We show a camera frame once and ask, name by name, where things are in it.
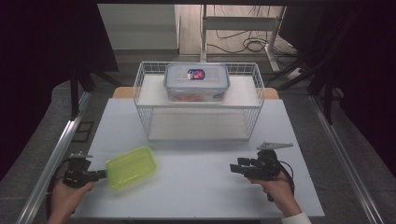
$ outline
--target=white wall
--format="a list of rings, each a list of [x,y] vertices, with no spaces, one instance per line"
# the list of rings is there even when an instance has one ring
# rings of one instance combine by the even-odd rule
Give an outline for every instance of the white wall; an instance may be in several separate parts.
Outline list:
[[[113,49],[177,49],[173,5],[98,4]]]

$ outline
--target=blue lid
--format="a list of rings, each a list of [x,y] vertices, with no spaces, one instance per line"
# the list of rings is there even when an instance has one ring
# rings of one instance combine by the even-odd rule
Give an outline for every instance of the blue lid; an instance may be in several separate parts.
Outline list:
[[[167,89],[228,89],[230,79],[222,63],[170,63],[163,85]]]

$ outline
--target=human hand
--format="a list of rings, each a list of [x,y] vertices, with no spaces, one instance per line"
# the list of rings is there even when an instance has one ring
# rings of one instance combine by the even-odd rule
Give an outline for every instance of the human hand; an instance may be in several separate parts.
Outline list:
[[[62,179],[58,180],[52,191],[49,224],[66,223],[85,193],[94,186],[94,182],[89,182],[84,187],[75,189],[64,184]]]
[[[274,180],[261,180],[247,178],[252,184],[259,184],[262,186],[262,190],[265,193],[271,194],[274,198],[276,207],[282,211],[285,217],[292,217],[302,213],[300,206],[294,199],[291,192],[289,180],[286,178],[283,172],[276,177]]]

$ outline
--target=dark curtain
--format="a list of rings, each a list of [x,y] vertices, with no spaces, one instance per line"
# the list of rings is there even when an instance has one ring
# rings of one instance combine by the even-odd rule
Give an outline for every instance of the dark curtain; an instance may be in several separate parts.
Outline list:
[[[1,178],[42,120],[53,88],[83,64],[118,71],[93,1],[0,3]]]
[[[341,107],[396,174],[396,7],[377,1],[365,7],[335,62]]]

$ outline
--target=container lid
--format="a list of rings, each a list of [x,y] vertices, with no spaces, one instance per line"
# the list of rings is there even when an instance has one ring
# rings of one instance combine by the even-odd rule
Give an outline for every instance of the container lid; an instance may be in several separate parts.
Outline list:
[[[149,147],[138,147],[106,162],[107,178],[113,189],[151,175],[156,169]]]
[[[222,63],[170,63],[163,85],[167,89],[228,89],[230,79]]]

